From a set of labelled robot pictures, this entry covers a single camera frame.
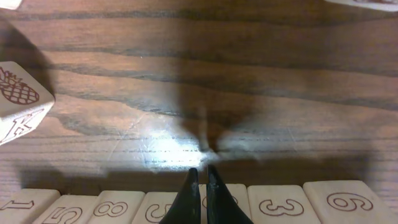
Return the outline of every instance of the dark wood surface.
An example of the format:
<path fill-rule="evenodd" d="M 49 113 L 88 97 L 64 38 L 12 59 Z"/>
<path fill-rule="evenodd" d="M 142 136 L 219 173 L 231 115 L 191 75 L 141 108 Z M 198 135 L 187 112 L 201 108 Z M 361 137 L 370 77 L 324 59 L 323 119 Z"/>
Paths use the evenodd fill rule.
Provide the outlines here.
<path fill-rule="evenodd" d="M 57 102 L 0 146 L 0 198 L 361 179 L 398 212 L 398 14 L 321 0 L 25 0 L 1 60 Z M 205 172 L 201 173 L 205 182 Z"/>

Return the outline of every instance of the wooden cube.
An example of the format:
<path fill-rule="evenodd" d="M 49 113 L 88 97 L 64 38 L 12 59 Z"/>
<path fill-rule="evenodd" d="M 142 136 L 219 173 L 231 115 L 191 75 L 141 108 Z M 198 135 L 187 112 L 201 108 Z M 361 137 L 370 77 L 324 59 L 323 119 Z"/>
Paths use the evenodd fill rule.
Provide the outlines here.
<path fill-rule="evenodd" d="M 73 223 L 86 224 L 88 212 L 97 196 L 63 195 L 56 200 L 33 224 Z"/>
<path fill-rule="evenodd" d="M 98 196 L 87 224 L 131 224 L 144 192 L 105 190 Z"/>
<path fill-rule="evenodd" d="M 159 223 L 169 211 L 176 196 L 176 192 L 147 193 L 132 224 Z"/>
<path fill-rule="evenodd" d="M 54 97 L 15 62 L 0 62 L 0 145 L 33 131 Z"/>
<path fill-rule="evenodd" d="M 300 186 L 250 186 L 248 195 L 255 224 L 321 223 Z"/>
<path fill-rule="evenodd" d="M 365 7 L 388 12 L 398 11 L 398 0 L 326 0 L 328 2 Z"/>
<path fill-rule="evenodd" d="M 232 197 L 234 197 L 235 202 L 238 204 L 239 208 L 249 217 L 250 214 L 250 206 L 248 199 L 248 191 L 246 186 L 243 184 L 226 184 L 229 192 Z M 206 184 L 199 185 L 200 192 L 200 200 L 201 200 L 201 224 L 207 224 L 207 196 L 206 196 Z"/>
<path fill-rule="evenodd" d="M 398 223 L 398 217 L 362 181 L 307 182 L 304 191 L 323 224 Z"/>
<path fill-rule="evenodd" d="M 0 222 L 31 224 L 59 197 L 57 190 L 22 189 L 0 203 Z"/>
<path fill-rule="evenodd" d="M 1 0 L 0 7 L 5 9 L 17 9 L 21 4 L 22 0 Z"/>

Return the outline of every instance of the scratch on table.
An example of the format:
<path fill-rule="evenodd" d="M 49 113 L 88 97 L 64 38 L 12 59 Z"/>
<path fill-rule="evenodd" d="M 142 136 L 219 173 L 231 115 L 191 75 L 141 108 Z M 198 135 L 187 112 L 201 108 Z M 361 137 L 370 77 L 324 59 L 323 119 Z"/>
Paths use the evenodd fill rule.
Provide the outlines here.
<path fill-rule="evenodd" d="M 107 162 L 111 159 L 111 157 L 112 157 L 112 155 L 113 155 L 113 152 L 118 148 L 120 142 L 121 142 L 122 140 L 124 140 L 124 138 L 127 136 L 128 132 L 129 132 L 133 127 L 135 127 L 137 124 L 139 124 L 139 123 L 141 122 L 141 119 L 142 119 L 146 114 L 147 114 L 147 113 L 144 113 L 143 115 L 141 115 L 141 116 L 138 118 L 137 122 L 132 122 L 132 124 L 130 125 L 130 127 L 127 128 L 127 130 L 124 132 L 123 135 L 121 135 L 121 133 L 120 133 L 119 130 L 118 130 L 120 138 L 119 138 L 119 140 L 116 142 L 116 144 L 115 144 L 115 146 L 113 147 L 113 149 L 111 150 L 111 152 L 109 153 L 109 156 L 108 156 L 108 158 L 105 160 L 105 163 L 107 163 Z M 98 167 L 97 175 L 100 174 L 100 171 L 101 171 L 101 166 Z"/>
<path fill-rule="evenodd" d="M 287 130 L 288 130 L 288 132 L 289 132 L 290 137 L 291 137 L 292 140 L 293 140 L 293 149 L 294 149 L 295 152 L 297 152 L 297 149 L 296 149 L 296 140 L 294 139 L 293 134 L 292 134 L 292 132 L 290 131 L 290 128 L 287 128 Z"/>

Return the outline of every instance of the wooden die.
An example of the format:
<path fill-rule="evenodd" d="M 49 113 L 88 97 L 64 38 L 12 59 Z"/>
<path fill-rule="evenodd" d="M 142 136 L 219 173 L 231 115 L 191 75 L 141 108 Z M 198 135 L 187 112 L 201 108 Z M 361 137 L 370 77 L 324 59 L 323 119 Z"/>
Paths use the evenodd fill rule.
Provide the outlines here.
<path fill-rule="evenodd" d="M 0 7 L 15 10 L 21 5 L 22 0 L 1 0 Z"/>
<path fill-rule="evenodd" d="M 33 131 L 55 100 L 15 62 L 0 62 L 0 145 Z"/>

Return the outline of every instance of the wooden block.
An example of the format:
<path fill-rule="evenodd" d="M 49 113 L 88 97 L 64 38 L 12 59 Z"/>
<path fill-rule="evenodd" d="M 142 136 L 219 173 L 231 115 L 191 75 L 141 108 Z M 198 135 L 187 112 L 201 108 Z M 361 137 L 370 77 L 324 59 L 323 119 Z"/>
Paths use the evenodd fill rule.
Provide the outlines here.
<path fill-rule="evenodd" d="M 144 192 L 105 190 L 90 209 L 88 224 L 131 224 Z"/>
<path fill-rule="evenodd" d="M 307 182 L 304 191 L 324 224 L 398 223 L 398 217 L 362 181 Z"/>
<path fill-rule="evenodd" d="M 176 192 L 149 192 L 145 195 L 132 224 L 159 223 L 172 206 Z"/>
<path fill-rule="evenodd" d="M 0 145 L 33 131 L 54 97 L 15 62 L 0 62 Z"/>
<path fill-rule="evenodd" d="M 248 191 L 243 184 L 226 184 L 231 195 L 234 197 L 235 202 L 239 208 L 251 219 L 250 206 L 248 199 Z M 200 199 L 201 199 L 201 223 L 207 224 L 207 197 L 206 197 L 206 184 L 199 185 Z"/>
<path fill-rule="evenodd" d="M 0 203 L 1 223 L 31 224 L 59 197 L 57 190 L 22 189 Z"/>
<path fill-rule="evenodd" d="M 398 0 L 326 0 L 328 2 L 365 7 L 389 12 L 398 11 Z"/>
<path fill-rule="evenodd" d="M 22 0 L 1 0 L 0 7 L 4 9 L 17 9 L 21 4 Z"/>
<path fill-rule="evenodd" d="M 63 195 L 33 224 L 85 224 L 97 196 Z"/>
<path fill-rule="evenodd" d="M 256 224 L 321 223 L 300 186 L 250 186 L 248 194 L 252 220 Z"/>

